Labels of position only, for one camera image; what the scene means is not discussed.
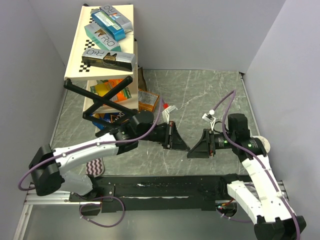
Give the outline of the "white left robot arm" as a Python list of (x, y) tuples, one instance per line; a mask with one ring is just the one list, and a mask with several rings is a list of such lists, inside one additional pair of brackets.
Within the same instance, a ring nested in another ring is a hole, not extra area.
[(36, 194), (42, 197), (61, 190), (77, 193), (87, 201), (95, 200), (99, 188), (93, 176), (71, 170), (95, 159), (127, 153), (138, 147), (139, 140), (160, 143), (164, 149), (190, 150), (174, 121), (157, 124), (153, 113), (143, 110), (93, 140), (56, 149), (48, 144), (41, 146), (29, 164)]

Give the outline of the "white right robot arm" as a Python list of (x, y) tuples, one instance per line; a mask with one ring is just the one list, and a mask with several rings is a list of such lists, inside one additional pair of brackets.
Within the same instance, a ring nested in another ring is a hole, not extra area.
[(297, 216), (285, 198), (270, 166), (269, 142), (261, 136), (251, 136), (248, 120), (242, 113), (228, 115), (228, 131), (214, 132), (214, 110), (202, 119), (210, 123), (201, 140), (188, 152), (189, 159), (209, 158), (216, 150), (231, 149), (246, 169), (255, 193), (233, 173), (221, 177), (218, 193), (223, 199), (234, 199), (253, 223), (258, 240), (299, 240), (307, 224)]

